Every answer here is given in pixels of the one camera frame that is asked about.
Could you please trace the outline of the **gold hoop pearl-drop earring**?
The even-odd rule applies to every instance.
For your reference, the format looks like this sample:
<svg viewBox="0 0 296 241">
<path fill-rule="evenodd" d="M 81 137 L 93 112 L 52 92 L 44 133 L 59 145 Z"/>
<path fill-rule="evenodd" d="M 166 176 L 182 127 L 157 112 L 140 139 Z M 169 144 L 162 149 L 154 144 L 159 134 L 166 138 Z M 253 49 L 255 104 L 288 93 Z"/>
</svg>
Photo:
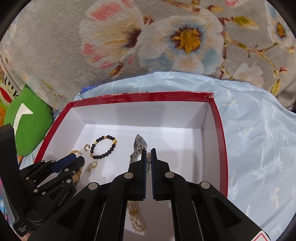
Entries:
<svg viewBox="0 0 296 241">
<path fill-rule="evenodd" d="M 147 152 L 147 172 L 151 169 L 151 153 Z"/>
</svg>

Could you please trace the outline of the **small gold cuff earring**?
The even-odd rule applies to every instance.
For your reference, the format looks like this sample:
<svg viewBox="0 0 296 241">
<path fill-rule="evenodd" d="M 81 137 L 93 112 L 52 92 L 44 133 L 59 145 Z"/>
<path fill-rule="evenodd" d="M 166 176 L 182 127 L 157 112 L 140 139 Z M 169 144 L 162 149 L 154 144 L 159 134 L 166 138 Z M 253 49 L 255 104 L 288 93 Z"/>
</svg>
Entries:
<svg viewBox="0 0 296 241">
<path fill-rule="evenodd" d="M 89 144 L 86 144 L 85 146 L 84 146 L 84 151 L 85 152 L 89 152 L 90 151 L 90 145 Z"/>
</svg>

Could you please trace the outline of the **green plush pillow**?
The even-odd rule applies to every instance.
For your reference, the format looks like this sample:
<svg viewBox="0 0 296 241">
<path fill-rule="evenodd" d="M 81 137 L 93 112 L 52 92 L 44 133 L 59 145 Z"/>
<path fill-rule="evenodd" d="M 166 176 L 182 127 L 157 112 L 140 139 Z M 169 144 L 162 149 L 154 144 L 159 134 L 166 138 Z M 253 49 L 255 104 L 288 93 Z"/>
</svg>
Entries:
<svg viewBox="0 0 296 241">
<path fill-rule="evenodd" d="M 4 124 L 8 123 L 14 129 L 17 154 L 27 156 L 51 127 L 52 110 L 29 87 L 25 87 L 8 106 Z"/>
</svg>

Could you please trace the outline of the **red gift box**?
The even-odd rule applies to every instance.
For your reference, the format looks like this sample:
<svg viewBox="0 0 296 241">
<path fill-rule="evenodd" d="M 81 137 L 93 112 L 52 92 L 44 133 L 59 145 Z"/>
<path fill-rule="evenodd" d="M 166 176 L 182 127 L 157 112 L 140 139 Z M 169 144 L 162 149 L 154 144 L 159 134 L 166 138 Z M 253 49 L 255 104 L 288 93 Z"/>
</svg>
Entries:
<svg viewBox="0 0 296 241">
<path fill-rule="evenodd" d="M 36 160 L 85 159 L 73 198 L 30 240 L 223 240 L 215 208 L 228 163 L 210 92 L 105 95 L 69 103 Z"/>
</svg>

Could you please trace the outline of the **colourful cartoon cushion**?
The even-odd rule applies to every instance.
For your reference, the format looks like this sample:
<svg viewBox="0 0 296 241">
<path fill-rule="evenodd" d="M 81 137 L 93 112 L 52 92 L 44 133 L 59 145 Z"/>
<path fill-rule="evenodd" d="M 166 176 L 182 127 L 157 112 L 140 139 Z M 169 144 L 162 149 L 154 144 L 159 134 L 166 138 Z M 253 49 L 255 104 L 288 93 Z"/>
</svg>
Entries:
<svg viewBox="0 0 296 241">
<path fill-rule="evenodd" d="M 0 82 L 0 98 L 1 98 L 1 126 L 4 124 L 4 118 L 7 112 L 7 109 L 11 102 L 16 99 L 22 92 L 15 84 L 10 82 L 10 78 L 7 78 L 6 73 L 1 68 L 1 82 Z"/>
</svg>

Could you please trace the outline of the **light blue palm-print sheet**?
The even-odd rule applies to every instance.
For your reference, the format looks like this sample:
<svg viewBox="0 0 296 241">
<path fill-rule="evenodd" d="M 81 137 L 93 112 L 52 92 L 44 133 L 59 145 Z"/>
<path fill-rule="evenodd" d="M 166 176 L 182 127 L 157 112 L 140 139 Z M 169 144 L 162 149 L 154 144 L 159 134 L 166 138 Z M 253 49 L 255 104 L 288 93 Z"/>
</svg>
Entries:
<svg viewBox="0 0 296 241">
<path fill-rule="evenodd" d="M 112 135 L 118 146 L 78 183 L 112 181 L 128 169 L 136 135 L 187 181 L 208 181 L 279 239 L 295 214 L 295 114 L 249 83 L 155 72 L 76 96 L 57 117 L 33 161 L 58 160 Z"/>
</svg>

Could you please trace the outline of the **grey floral blanket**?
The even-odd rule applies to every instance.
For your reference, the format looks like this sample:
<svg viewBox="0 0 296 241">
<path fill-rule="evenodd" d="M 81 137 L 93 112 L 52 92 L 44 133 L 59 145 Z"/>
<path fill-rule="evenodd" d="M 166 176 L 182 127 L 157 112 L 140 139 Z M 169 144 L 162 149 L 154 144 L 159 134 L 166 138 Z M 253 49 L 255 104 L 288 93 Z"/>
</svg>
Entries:
<svg viewBox="0 0 296 241">
<path fill-rule="evenodd" d="M 295 36 L 268 1 L 30 1 L 1 39 L 1 68 L 53 109 L 156 71 L 248 82 L 295 108 Z"/>
</svg>

